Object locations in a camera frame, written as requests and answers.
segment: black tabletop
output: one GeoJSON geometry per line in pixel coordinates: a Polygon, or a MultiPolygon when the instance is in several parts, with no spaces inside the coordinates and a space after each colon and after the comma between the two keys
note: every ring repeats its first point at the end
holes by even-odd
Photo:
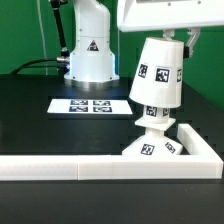
{"type": "MultiPolygon", "coordinates": [[[[65,86],[55,76],[0,76],[1,155],[120,154],[144,129],[133,115],[48,114],[51,99],[125,99],[131,81],[100,91],[65,86]]],[[[184,84],[171,111],[223,158],[224,114],[184,84]]],[[[0,183],[0,223],[223,223],[222,180],[34,181],[0,183]]]]}

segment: warning label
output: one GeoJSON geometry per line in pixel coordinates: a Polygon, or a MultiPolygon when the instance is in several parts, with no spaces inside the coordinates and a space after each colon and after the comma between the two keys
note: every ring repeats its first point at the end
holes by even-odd
{"type": "Polygon", "coordinates": [[[99,51],[95,40],[93,40],[92,43],[89,45],[87,51],[99,51]]]}

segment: green background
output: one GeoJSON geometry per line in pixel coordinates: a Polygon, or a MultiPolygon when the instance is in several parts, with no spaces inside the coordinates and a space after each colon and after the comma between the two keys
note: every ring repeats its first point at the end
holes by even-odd
{"type": "MultiPolygon", "coordinates": [[[[118,57],[117,0],[99,0],[111,12],[111,50],[118,57]]],[[[60,55],[53,12],[48,0],[41,0],[42,21],[48,58],[60,55]]],[[[74,49],[75,20],[72,1],[61,7],[61,16],[69,51],[74,49]]],[[[25,62],[44,58],[37,1],[0,1],[0,74],[8,74],[25,62]]],[[[145,38],[162,32],[121,33],[119,74],[133,77],[145,38]]],[[[187,30],[176,31],[175,39],[186,42],[187,30]]],[[[23,73],[45,74],[45,70],[23,73]]],[[[49,74],[56,74],[51,69],[49,74]]],[[[224,111],[224,27],[203,28],[194,48],[194,56],[184,61],[184,81],[224,111]]]]}

